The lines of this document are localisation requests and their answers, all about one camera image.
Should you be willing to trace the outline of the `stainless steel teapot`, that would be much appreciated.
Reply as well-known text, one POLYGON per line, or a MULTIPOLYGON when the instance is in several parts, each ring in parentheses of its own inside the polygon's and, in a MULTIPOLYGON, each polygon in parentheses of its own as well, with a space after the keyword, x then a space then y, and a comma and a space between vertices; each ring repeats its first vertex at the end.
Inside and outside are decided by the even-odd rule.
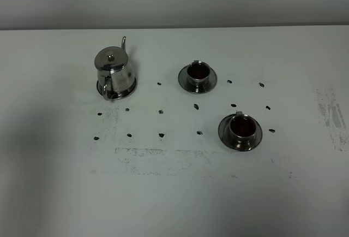
POLYGON ((98 52, 94 59, 97 69, 97 90, 105 99, 107 83, 111 80, 113 90, 120 92, 128 89, 136 79, 134 69, 126 52, 126 37, 122 38, 121 46, 109 46, 98 52))

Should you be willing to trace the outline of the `round steel teapot saucer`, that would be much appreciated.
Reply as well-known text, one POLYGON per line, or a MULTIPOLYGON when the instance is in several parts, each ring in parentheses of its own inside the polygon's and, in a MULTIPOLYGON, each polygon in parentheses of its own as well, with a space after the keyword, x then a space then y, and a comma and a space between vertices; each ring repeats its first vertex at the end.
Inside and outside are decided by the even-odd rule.
POLYGON ((135 79, 133 84, 128 89, 120 91, 120 92, 116 92, 116 91, 113 90, 113 84, 112 84, 112 81, 110 80, 107 83, 107 88, 106 88, 107 97, 105 98, 105 100, 119 100, 119 99, 123 99, 123 98, 131 95, 134 92, 136 86, 137 86, 137 81, 135 79))

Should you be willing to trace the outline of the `far steel saucer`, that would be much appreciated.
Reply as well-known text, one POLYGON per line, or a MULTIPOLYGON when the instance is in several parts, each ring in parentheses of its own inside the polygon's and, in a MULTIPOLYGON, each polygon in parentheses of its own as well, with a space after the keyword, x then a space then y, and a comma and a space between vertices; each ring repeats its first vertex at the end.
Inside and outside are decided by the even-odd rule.
POLYGON ((216 86, 218 78, 216 72, 210 66, 208 66, 208 76, 202 79, 194 79, 189 75, 188 69, 190 66, 192 64, 185 66, 178 74, 178 82, 185 91, 202 94, 211 91, 216 86))

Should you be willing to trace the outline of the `far steel teacup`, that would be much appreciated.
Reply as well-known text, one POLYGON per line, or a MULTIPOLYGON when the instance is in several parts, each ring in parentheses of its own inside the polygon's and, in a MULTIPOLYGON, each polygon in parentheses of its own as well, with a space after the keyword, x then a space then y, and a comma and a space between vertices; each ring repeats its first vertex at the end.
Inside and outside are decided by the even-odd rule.
POLYGON ((202 61, 196 60, 187 67, 189 82, 195 87, 203 86, 209 79, 210 66, 202 61))

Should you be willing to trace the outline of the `steel teacup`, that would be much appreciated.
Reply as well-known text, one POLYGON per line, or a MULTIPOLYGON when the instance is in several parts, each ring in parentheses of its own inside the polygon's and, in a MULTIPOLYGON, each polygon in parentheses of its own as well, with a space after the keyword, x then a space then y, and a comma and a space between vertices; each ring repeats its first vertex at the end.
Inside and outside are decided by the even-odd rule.
POLYGON ((209 79, 210 66, 202 61, 196 60, 187 67, 189 82, 195 87, 203 86, 209 79))
POLYGON ((257 132, 256 121, 241 111, 237 111, 231 117, 228 127, 231 134, 242 139, 252 138, 257 132))

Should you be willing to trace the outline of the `near steel saucer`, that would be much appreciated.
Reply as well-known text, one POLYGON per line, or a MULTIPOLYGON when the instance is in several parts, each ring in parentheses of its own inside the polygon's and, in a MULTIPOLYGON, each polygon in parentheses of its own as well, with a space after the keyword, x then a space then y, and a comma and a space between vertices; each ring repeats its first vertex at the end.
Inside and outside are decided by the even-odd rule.
POLYGON ((235 151, 247 152, 247 151, 253 150, 262 141, 263 132, 260 124, 254 119, 257 124, 257 132, 256 132, 256 135, 253 136, 252 138, 247 138, 247 139, 238 138, 233 134, 231 134, 230 129, 228 127, 229 121, 233 115, 234 114, 224 117, 219 123, 218 135, 221 142, 224 145, 226 145, 228 148, 235 151))

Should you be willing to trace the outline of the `near steel teacup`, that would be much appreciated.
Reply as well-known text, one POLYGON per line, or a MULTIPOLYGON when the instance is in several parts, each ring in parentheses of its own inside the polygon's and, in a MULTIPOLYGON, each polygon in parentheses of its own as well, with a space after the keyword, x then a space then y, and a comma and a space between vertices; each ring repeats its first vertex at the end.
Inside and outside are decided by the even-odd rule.
POLYGON ((257 132, 256 121, 241 111, 237 111, 231 117, 228 127, 231 134, 242 139, 252 138, 257 132))

